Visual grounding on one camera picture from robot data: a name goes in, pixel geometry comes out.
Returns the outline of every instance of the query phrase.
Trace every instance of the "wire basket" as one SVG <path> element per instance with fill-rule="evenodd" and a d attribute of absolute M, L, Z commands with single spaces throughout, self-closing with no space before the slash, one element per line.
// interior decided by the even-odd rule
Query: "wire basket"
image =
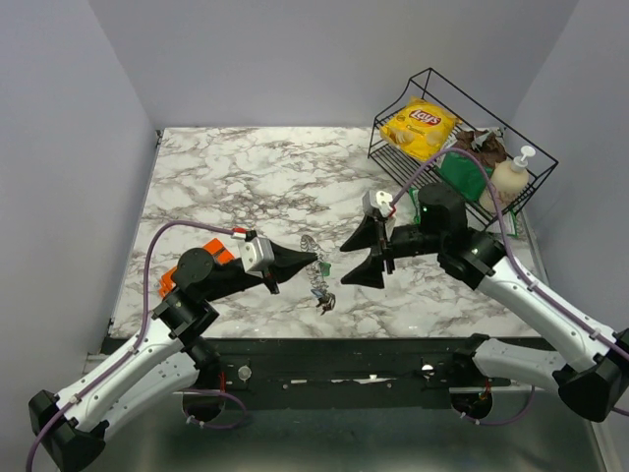
<path fill-rule="evenodd" d="M 473 130 L 477 128 L 500 128 L 503 131 L 504 146 L 509 158 L 518 155 L 520 147 L 523 145 L 532 146 L 536 150 L 535 157 L 529 161 L 528 171 L 531 176 L 529 184 L 503 210 L 503 214 L 510 211 L 513 214 L 519 213 L 558 164 L 557 159 L 545 150 L 525 138 L 520 132 L 471 98 L 435 69 L 428 68 L 411 77 L 399 98 L 382 110 L 373 120 L 372 140 L 368 158 L 373 159 L 399 185 L 404 185 L 420 167 L 421 163 L 383 140 L 380 137 L 379 129 L 398 111 L 404 108 L 412 96 L 419 96 L 426 101 L 446 108 Z M 460 130 L 461 127 L 457 126 L 452 133 L 456 134 Z M 413 186 L 420 189 L 424 185 L 433 182 L 448 183 L 439 175 L 439 165 L 440 162 L 430 165 L 426 172 L 416 179 Z M 484 209 L 478 202 L 466 199 L 454 186 L 451 187 L 466 201 L 468 214 L 476 218 L 481 226 L 487 228 L 496 221 L 497 217 L 495 214 Z"/>

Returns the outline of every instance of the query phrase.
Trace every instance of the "clear plastic bottle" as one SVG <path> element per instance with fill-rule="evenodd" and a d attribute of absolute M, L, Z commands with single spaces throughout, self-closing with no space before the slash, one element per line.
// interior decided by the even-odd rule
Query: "clear plastic bottle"
<path fill-rule="evenodd" d="M 500 162 L 495 166 L 493 174 L 491 174 L 491 183 L 495 187 L 498 196 L 500 211 L 503 211 L 505 207 L 513 202 L 529 183 L 529 172 L 527 171 L 529 162 L 527 159 L 535 155 L 535 150 L 530 146 L 522 146 L 520 151 L 522 155 L 517 156 L 513 160 L 507 159 Z M 495 213 L 489 189 L 483 190 L 479 203 L 487 211 Z"/>

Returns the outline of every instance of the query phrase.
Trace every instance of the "marble countertop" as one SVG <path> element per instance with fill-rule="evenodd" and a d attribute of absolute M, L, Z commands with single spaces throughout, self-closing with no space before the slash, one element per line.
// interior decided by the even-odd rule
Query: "marble countertop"
<path fill-rule="evenodd" d="M 367 159 L 371 129 L 176 128 L 164 132 L 120 297 L 110 327 L 129 337 L 139 327 L 145 251 L 171 219 L 225 228 L 254 228 L 276 243 L 299 249 L 311 235 L 331 262 L 327 278 L 336 308 L 321 315 L 305 271 L 271 296 L 256 287 L 214 302 L 220 313 L 210 337 L 400 337 L 536 335 L 507 309 L 446 275 L 436 256 L 396 261 L 386 289 L 340 285 L 368 251 L 342 254 L 341 244 L 362 219 L 368 189 L 394 194 L 399 187 Z M 408 198 L 398 224 L 413 215 Z M 159 303 L 156 283 L 186 250 L 217 237 L 175 227 L 157 243 L 150 271 L 149 306 Z M 235 254 L 236 245 L 220 237 Z M 526 239 L 513 239 L 516 255 L 533 270 Z"/>

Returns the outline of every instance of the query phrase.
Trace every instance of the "bag of chips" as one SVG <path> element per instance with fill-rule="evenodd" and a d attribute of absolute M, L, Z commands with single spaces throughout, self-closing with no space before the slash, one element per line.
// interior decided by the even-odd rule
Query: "bag of chips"
<path fill-rule="evenodd" d="M 449 134 L 461 120 L 448 110 L 412 97 L 384 126 L 380 135 L 387 142 L 420 161 L 441 150 Z"/>

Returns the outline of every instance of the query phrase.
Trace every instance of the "gray wall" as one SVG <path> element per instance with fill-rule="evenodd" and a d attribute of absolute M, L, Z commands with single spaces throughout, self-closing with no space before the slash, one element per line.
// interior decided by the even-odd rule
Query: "gray wall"
<path fill-rule="evenodd" d="M 154 132 L 85 0 L 5 5 L 0 64 L 0 468 L 18 471 L 30 397 L 105 333 Z"/>
<path fill-rule="evenodd" d="M 628 20 L 626 0 L 581 0 L 514 119 L 561 161 L 531 201 L 550 282 L 616 329 L 629 326 Z M 629 470 L 629 419 L 609 422 Z"/>
<path fill-rule="evenodd" d="M 576 0 L 89 0 L 159 126 L 368 125 L 433 66 L 509 118 Z"/>

